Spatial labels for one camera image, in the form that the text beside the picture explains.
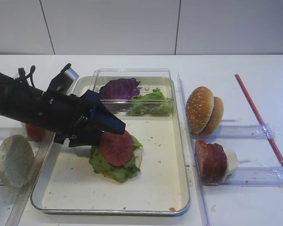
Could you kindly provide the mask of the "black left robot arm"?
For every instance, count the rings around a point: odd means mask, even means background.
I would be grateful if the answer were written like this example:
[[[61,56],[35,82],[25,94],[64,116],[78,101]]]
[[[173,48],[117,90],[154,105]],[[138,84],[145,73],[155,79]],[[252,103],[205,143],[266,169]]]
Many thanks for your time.
[[[0,73],[0,115],[55,133],[54,141],[69,147],[98,145],[103,132],[122,135],[125,123],[101,102],[98,93],[88,90],[82,96],[68,95],[78,74],[67,64],[46,91],[35,87],[32,66],[28,74],[18,69],[13,79]]]

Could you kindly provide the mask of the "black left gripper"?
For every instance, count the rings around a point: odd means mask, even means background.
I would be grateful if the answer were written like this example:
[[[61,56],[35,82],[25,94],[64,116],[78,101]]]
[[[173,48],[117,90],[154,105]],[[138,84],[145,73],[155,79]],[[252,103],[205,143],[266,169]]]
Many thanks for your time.
[[[42,95],[42,122],[31,125],[54,132],[56,143],[68,138],[68,147],[99,146],[103,131],[124,134],[125,123],[105,107],[99,93],[87,90],[77,97],[57,91],[59,74]]]

